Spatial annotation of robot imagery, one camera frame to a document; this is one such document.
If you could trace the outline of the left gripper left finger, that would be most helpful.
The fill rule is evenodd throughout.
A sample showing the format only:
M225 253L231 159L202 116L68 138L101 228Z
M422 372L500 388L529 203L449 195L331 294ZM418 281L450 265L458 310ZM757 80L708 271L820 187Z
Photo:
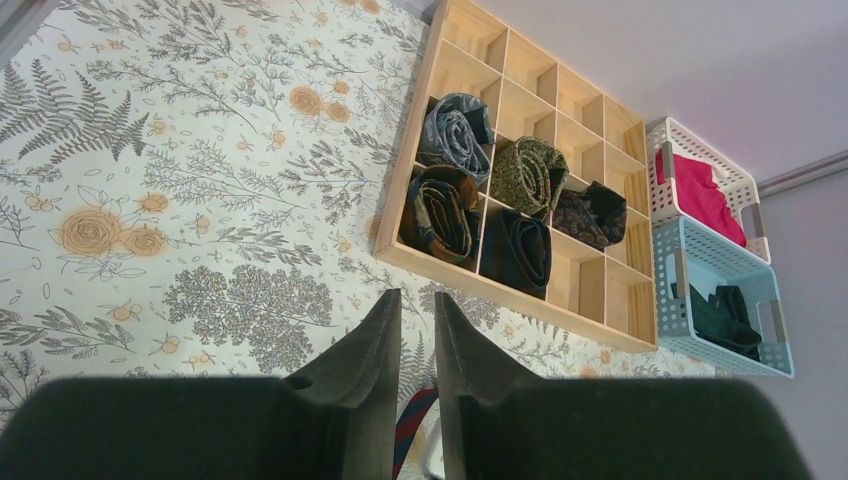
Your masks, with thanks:
M284 378L46 384L1 437L5 479L389 479L401 295Z

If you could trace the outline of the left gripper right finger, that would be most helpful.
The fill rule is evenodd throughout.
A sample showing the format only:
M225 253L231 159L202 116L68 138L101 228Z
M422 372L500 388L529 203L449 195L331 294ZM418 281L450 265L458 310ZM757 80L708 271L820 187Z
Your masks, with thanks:
M770 401L733 379L547 379L435 297L449 479L807 479Z

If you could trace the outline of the red navy striped tie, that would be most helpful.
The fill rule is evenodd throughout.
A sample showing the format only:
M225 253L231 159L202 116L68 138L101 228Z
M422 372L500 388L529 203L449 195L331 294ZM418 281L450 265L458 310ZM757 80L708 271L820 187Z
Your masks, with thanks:
M431 387L416 392L404 407L395 428L392 479L397 480L403 463L424 417L438 399L438 388Z

